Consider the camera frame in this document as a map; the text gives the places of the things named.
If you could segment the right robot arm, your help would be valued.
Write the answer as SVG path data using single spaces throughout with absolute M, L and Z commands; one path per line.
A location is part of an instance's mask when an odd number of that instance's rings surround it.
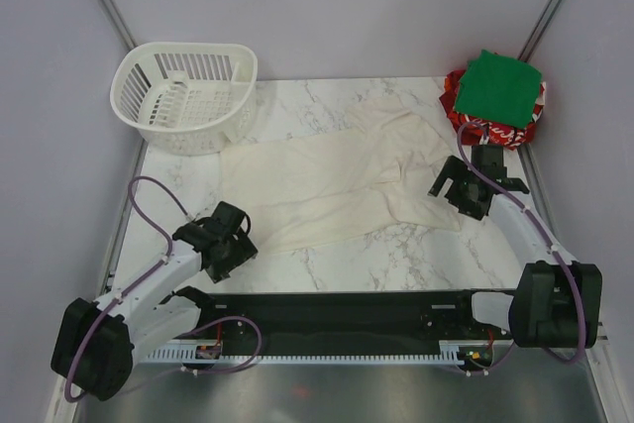
M 456 330 L 476 337 L 488 325 L 521 348 L 591 348 L 597 339 L 602 275 L 580 263 L 525 202 L 528 186 L 510 177 L 500 146 L 475 146 L 471 160 L 450 156 L 429 190 L 459 213 L 489 218 L 524 265 L 512 293 L 476 291 L 454 312 Z

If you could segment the cream white t shirt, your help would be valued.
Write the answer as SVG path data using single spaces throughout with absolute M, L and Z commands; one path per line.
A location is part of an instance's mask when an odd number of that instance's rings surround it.
M 396 97 L 358 103 L 338 132 L 232 146 L 222 196 L 247 212 L 263 254 L 328 245 L 405 223 L 457 231 L 457 212 L 428 194 L 452 151 Z

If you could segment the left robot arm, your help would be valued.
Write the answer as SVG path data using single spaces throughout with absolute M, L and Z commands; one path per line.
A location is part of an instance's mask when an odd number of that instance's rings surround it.
M 64 377 L 64 399 L 86 395 L 102 401 L 124 386 L 148 354 L 179 336 L 206 337 L 217 326 L 208 297 L 187 280 L 204 272 L 214 283 L 229 278 L 258 250 L 249 237 L 249 215 L 220 202 L 212 215 L 167 235 L 166 250 L 123 285 L 93 301 L 73 300 L 65 309 L 51 368 Z

